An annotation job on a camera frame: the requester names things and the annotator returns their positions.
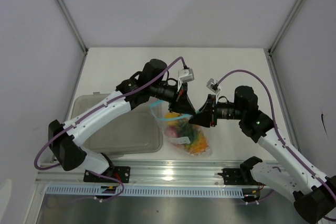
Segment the yellow toy lemon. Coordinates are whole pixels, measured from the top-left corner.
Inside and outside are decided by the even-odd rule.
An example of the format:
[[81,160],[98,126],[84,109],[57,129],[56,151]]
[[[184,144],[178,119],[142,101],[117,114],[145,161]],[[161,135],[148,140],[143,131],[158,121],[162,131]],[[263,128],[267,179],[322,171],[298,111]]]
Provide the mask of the yellow toy lemon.
[[167,113],[167,114],[165,115],[165,119],[167,119],[168,121],[174,121],[174,120],[176,120],[176,118],[178,118],[179,116],[181,116],[180,113],[171,112],[171,113]]

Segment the purple toy onion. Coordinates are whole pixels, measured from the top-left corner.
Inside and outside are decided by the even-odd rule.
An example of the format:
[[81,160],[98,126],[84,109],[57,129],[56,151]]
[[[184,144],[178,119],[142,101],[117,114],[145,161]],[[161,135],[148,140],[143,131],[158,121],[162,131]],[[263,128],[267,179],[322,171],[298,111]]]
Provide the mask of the purple toy onion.
[[169,138],[179,138],[181,137],[180,129],[178,127],[169,126],[164,130],[164,134]]

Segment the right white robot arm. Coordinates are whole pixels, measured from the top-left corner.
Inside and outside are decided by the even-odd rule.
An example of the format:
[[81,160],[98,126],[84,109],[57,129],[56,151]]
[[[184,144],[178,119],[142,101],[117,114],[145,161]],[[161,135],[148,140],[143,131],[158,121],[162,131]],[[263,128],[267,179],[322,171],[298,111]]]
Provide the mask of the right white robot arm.
[[251,87],[237,87],[233,102],[219,102],[215,95],[208,95],[200,112],[189,123],[215,127],[218,120],[237,120],[241,131],[285,169],[279,172],[252,157],[252,165],[240,170],[244,183],[256,181],[267,185],[293,203],[308,223],[317,223],[335,209],[335,177],[316,168],[281,136],[274,121],[259,110],[258,97]]

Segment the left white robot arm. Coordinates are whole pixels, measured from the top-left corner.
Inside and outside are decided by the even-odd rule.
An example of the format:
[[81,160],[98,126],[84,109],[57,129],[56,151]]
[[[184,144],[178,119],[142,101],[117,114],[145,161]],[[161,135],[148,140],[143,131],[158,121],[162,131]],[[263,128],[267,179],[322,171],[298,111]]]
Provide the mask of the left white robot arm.
[[187,84],[194,80],[193,70],[187,65],[178,71],[175,84],[169,84],[171,65],[159,59],[151,59],[141,71],[123,80],[105,99],[81,115],[60,123],[52,121],[48,126],[49,148],[65,171],[83,168],[94,172],[102,181],[114,176],[113,163],[104,153],[96,153],[83,145],[88,138],[112,120],[157,98],[169,104],[169,111],[194,115],[196,113],[187,95]]

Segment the clear zip top bag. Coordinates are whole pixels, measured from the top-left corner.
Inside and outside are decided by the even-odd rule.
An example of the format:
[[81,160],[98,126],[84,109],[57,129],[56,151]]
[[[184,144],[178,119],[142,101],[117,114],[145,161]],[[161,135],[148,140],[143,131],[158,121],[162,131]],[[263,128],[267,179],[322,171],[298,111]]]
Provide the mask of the clear zip top bag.
[[[184,143],[184,142],[188,143],[188,138],[187,137],[169,138],[164,134],[164,130],[165,130],[166,127],[169,127],[169,126],[178,127],[179,123],[189,121],[189,118],[191,116],[189,114],[181,114],[181,116],[176,118],[176,120],[168,121],[167,119],[165,119],[165,115],[167,113],[171,113],[171,112],[170,111],[166,111],[166,112],[162,111],[162,104],[163,103],[164,102],[162,100],[158,100],[158,101],[150,104],[149,109],[150,109],[150,112],[151,112],[152,116],[156,120],[156,122],[157,122],[157,124],[158,124],[158,126],[159,126],[159,128],[160,128],[160,130],[163,134],[164,139],[166,139],[168,143],[170,143],[176,149],[179,149],[181,152],[184,152],[185,154],[191,155],[191,154],[187,153],[186,151],[184,151],[181,148],[176,146],[176,144],[179,144],[179,143]],[[212,152],[212,149],[211,149],[211,146],[209,144],[209,151],[207,151],[206,153],[200,154],[200,155],[192,155],[192,156],[209,156],[211,154],[211,152]]]

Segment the orange toy pineapple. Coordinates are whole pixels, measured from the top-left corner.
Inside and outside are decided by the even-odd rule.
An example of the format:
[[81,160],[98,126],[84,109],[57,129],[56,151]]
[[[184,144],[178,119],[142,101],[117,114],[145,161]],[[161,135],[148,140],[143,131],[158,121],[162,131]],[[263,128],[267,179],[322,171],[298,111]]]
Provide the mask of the orange toy pineapple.
[[198,125],[189,124],[188,121],[178,124],[177,132],[179,137],[187,137],[188,143],[176,144],[177,147],[191,155],[200,155],[209,151],[208,140],[203,130]]

